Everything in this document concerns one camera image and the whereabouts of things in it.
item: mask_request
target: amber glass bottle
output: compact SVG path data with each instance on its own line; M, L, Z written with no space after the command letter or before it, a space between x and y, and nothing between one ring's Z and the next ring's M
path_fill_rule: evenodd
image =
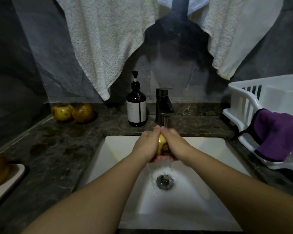
M132 92L126 97L129 125L139 127L147 122L147 98L140 92L140 83L137 81L138 71L133 71L134 81L131 83Z

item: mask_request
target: hand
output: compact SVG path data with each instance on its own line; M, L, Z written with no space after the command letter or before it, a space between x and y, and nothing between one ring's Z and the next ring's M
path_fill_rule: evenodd
M143 156L147 160L147 162L149 162L154 157L157 151L159 136L160 126L156 126L153 132L143 132L135 143L132 153L135 153L138 156Z
M187 165L188 155L193 153L195 148L182 138L174 129L167 129L162 126L160 132L165 137L170 150L176 158Z

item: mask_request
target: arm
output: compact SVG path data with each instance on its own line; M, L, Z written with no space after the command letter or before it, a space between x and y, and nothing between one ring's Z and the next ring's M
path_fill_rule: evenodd
M215 192L246 233L293 233L293 197L257 181L161 128L172 153Z
M47 210L23 234L115 233L139 173L157 150L160 127L144 132L113 168Z

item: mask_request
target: white sink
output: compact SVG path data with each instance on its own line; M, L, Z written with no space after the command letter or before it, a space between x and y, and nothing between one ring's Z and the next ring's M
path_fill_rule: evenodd
M138 136L107 136L81 180L79 188L91 182L126 157ZM251 175L235 151L222 138L184 137L195 148L238 171ZM173 187L164 191L156 178L170 175ZM119 228L242 231L216 194L195 171L180 161L148 164L133 188Z

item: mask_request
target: towel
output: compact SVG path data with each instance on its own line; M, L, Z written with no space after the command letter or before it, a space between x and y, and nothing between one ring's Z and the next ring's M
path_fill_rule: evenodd
M108 88L129 56L143 43L145 30L155 23L155 0L57 0L65 12L76 58L107 100Z
M170 9L172 8L172 0L156 0L160 5L167 6ZM196 10L206 6L209 0L189 0L188 4L188 15L191 15Z
M210 0L190 20L210 35L213 67L229 80L275 23L283 0Z
M293 153L292 115L260 109L254 114L249 127L234 138L244 133L250 134L260 145L255 153L267 161L282 162Z

